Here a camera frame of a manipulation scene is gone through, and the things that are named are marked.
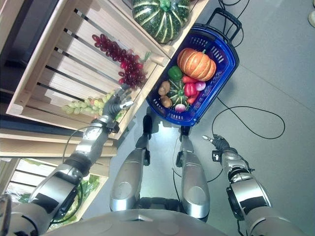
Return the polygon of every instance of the blue basket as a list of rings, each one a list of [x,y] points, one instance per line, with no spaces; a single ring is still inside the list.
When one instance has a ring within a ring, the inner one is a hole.
[[[216,13],[224,14],[223,16],[230,21],[233,20],[233,23],[237,21],[237,28],[241,28],[241,23],[228,12],[221,10],[221,8],[217,8],[214,11],[207,24],[194,24],[147,97],[151,109],[171,123],[193,126],[196,122],[199,122],[239,64],[237,53],[230,43],[237,32],[231,38],[227,38],[220,31],[209,26]],[[206,82],[206,88],[198,95],[190,108],[185,112],[179,113],[174,108],[162,106],[158,88],[163,81],[168,80],[167,71],[173,65],[177,65],[177,56],[184,48],[193,48],[200,52],[205,49],[205,53],[216,63],[217,70],[213,78]]]

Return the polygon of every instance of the grape bunch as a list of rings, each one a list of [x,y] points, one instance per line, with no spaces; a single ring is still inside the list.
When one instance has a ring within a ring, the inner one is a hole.
[[[146,76],[139,55],[133,55],[131,49],[122,49],[117,42],[111,41],[105,34],[100,36],[93,34],[92,39],[95,41],[94,45],[105,52],[106,56],[111,57],[113,61],[120,62],[121,69],[124,69],[124,72],[118,72],[121,76],[120,84],[127,84],[136,89],[145,82]]]
[[[110,99],[112,93],[106,94],[103,98],[87,98],[82,101],[70,102],[68,105],[62,106],[62,110],[67,114],[78,115],[80,113],[88,113],[94,117],[101,116],[105,103]]]

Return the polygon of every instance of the gray floor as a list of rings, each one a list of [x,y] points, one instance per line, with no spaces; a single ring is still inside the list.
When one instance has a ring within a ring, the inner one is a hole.
[[[246,1],[241,2],[230,8],[233,14],[238,15],[244,7]],[[206,21],[217,5],[211,1],[198,21]],[[214,127],[214,132],[224,136],[256,169],[254,175],[267,188],[273,206],[310,236],[315,235],[315,29],[307,16],[313,10],[311,0],[251,1],[240,18],[245,31],[244,42],[237,48],[240,66],[219,95],[228,106],[248,105],[279,114],[286,124],[284,135],[263,140],[229,112],[222,114]],[[84,218],[109,212],[109,191],[119,167],[142,133],[147,107],[145,102],[135,115],[125,141],[112,159],[110,179]],[[211,135],[211,122],[223,109],[216,100],[190,135],[208,179],[221,168],[210,161],[213,147],[201,135]],[[282,130],[281,122],[270,115],[246,109],[236,113],[259,134],[276,136]],[[158,118],[155,127],[158,133],[150,140],[151,165],[144,167],[141,196],[176,198],[171,168],[179,149],[178,127]],[[180,188],[179,177],[176,184]],[[236,236],[227,186],[224,175],[209,184],[211,214],[207,223]],[[245,233],[244,224],[241,230]]]

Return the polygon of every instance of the black cable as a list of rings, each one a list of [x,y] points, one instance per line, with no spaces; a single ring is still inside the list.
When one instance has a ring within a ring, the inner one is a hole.
[[[175,191],[176,191],[176,195],[178,198],[178,201],[181,202],[181,200],[179,199],[179,195],[178,195],[178,191],[177,191],[177,187],[176,187],[176,183],[175,183],[175,170],[172,168],[173,170],[173,182],[174,182],[174,187],[175,187]]]
[[[271,140],[271,139],[277,139],[277,138],[281,137],[281,136],[284,134],[284,131],[285,131],[285,122],[284,122],[284,119],[282,119],[282,117],[279,116],[279,115],[277,115],[276,113],[273,113],[273,112],[270,112],[270,111],[267,111],[267,110],[264,110],[264,109],[256,108],[256,107],[250,107],[250,106],[234,106],[234,107],[228,107],[228,106],[226,106],[226,105],[219,99],[219,97],[217,97],[217,99],[226,107],[226,109],[223,110],[223,111],[221,111],[221,112],[219,112],[219,113],[216,115],[216,117],[214,118],[214,120],[212,121],[212,126],[211,126],[212,135],[214,135],[214,133],[213,133],[213,124],[214,124],[215,120],[217,119],[217,117],[218,117],[219,115],[221,115],[223,112],[225,112],[225,111],[227,111],[227,110],[230,110],[230,111],[240,120],[240,122],[243,123],[243,125],[244,125],[250,132],[252,132],[253,134],[255,134],[255,135],[257,135],[257,136],[259,136],[259,137],[261,137],[261,138],[263,138],[263,139],[269,139],[269,140]],[[268,138],[268,137],[259,135],[259,134],[257,134],[256,132],[254,132],[253,130],[251,130],[251,129],[242,121],[242,119],[239,118],[239,116],[232,110],[233,108],[250,108],[250,109],[259,110],[259,111],[262,111],[262,112],[271,113],[271,114],[273,114],[273,115],[275,115],[275,116],[277,116],[277,117],[279,117],[279,118],[281,119],[281,121],[282,121],[282,123],[283,123],[283,131],[281,132],[280,135],[278,135],[278,136],[276,136],[276,137],[272,137],[272,138]]]
[[[223,2],[223,0],[219,0],[219,2],[222,2],[222,4],[223,4],[224,6],[234,6],[234,5],[238,4],[240,1],[241,1],[241,0],[238,0],[238,1],[236,1],[235,3],[227,4],[227,3]]]
[[[244,234],[242,234],[242,232],[240,230],[240,222],[239,222],[239,220],[237,220],[237,232],[240,234],[240,236],[244,236]]]
[[[85,127],[82,127],[82,128],[79,128],[79,129],[75,130],[75,131],[70,135],[70,137],[68,138],[68,140],[67,140],[67,142],[66,142],[66,144],[65,144],[65,146],[64,146],[62,163],[64,163],[65,150],[67,149],[67,146],[68,146],[68,144],[69,144],[71,138],[73,137],[73,135],[75,135],[75,133],[76,133],[76,132],[79,132],[81,129],[86,129],[86,128],[89,128],[89,127],[101,128],[101,127],[99,127],[99,126],[91,126],[91,125],[89,125],[89,126],[85,126]]]
[[[213,179],[207,181],[207,183],[210,183],[210,182],[212,182],[213,180],[216,180],[216,179],[221,175],[222,171],[223,171],[223,169],[221,169],[220,173],[219,173],[216,177],[214,177]]]
[[[64,220],[61,220],[61,221],[53,221],[51,222],[50,224],[60,224],[60,223],[63,223],[67,220],[69,220],[71,217],[73,217],[75,215],[75,213],[77,213],[77,211],[79,210],[81,204],[82,204],[82,201],[83,201],[83,187],[82,187],[82,183],[80,183],[80,193],[81,193],[81,196],[79,197],[78,195],[78,205],[76,206],[75,210],[69,215],[69,217],[67,217],[66,219]]]
[[[243,30],[243,27],[241,28],[241,31],[242,31],[242,39],[241,39],[241,41],[236,45],[236,46],[234,46],[234,48],[236,48],[236,47],[238,47],[238,46],[240,46],[241,45],[241,43],[243,42],[243,40],[244,40],[244,30]]]
[[[234,5],[238,4],[240,1],[241,1],[241,0],[238,0],[238,1],[234,2],[234,3],[228,4],[228,3],[223,2],[223,0],[218,0],[219,5],[220,5],[220,7],[221,7],[223,10],[226,10],[225,6],[234,6]],[[247,8],[249,2],[250,2],[250,1],[248,0],[246,6],[244,7],[244,9],[243,9],[243,11],[240,13],[240,15],[237,17],[237,19],[243,14],[243,12],[244,12],[245,9]],[[225,34],[225,35],[227,36],[227,34],[228,34],[228,32],[230,31],[230,29],[231,29],[232,26],[233,26],[233,24],[230,26],[230,28],[228,29],[228,31],[225,33],[225,28],[226,28],[226,18],[225,18],[225,19],[224,19],[224,26],[223,26],[223,34]],[[241,28],[241,31],[242,31],[242,39],[241,39],[241,41],[240,41],[236,46],[234,46],[235,48],[238,47],[238,46],[240,46],[240,45],[242,44],[243,40],[244,40],[244,30],[243,30],[243,28]]]
[[[247,8],[248,4],[250,3],[250,0],[247,1],[244,9],[241,11],[241,13],[238,15],[237,19],[240,18],[240,16],[243,14],[243,12],[245,11],[245,9]],[[232,28],[233,24],[230,26],[230,28],[227,30],[226,35],[228,34],[228,32],[230,31],[230,29]]]

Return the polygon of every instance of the robot leg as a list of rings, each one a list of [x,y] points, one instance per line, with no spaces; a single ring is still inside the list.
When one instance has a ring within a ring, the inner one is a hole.
[[[143,135],[138,139],[133,150],[123,165],[114,181],[110,193],[110,208],[112,211],[133,209],[140,198],[143,165],[150,164],[148,143],[151,138],[152,119],[146,115],[143,118]]]
[[[193,153],[193,146],[185,128],[182,128],[181,142],[176,165],[183,168],[181,198],[183,212],[206,222],[210,211],[209,188],[204,170],[198,157]]]

